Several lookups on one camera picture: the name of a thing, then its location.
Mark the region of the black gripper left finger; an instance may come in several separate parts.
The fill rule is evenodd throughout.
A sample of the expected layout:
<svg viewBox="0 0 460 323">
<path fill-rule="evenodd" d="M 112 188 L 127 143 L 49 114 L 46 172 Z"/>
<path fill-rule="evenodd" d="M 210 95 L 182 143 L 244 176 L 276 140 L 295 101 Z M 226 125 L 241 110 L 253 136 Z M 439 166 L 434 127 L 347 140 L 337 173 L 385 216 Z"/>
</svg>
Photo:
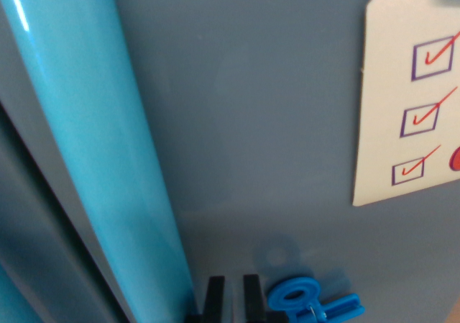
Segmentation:
<svg viewBox="0 0 460 323">
<path fill-rule="evenodd" d="M 224 305 L 224 276 L 212 276 L 208 280 L 202 323 L 221 323 Z"/>
</svg>

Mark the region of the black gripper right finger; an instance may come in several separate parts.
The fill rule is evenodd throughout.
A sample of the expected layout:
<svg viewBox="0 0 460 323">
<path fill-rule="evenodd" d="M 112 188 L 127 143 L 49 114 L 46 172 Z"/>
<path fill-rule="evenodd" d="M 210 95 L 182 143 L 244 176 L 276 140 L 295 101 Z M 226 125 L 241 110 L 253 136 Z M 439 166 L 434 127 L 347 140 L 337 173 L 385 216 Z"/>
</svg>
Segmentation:
<svg viewBox="0 0 460 323">
<path fill-rule="evenodd" d="M 257 274 L 244 275 L 243 284 L 246 322 L 266 322 L 267 314 L 265 311 L 259 276 Z"/>
</svg>

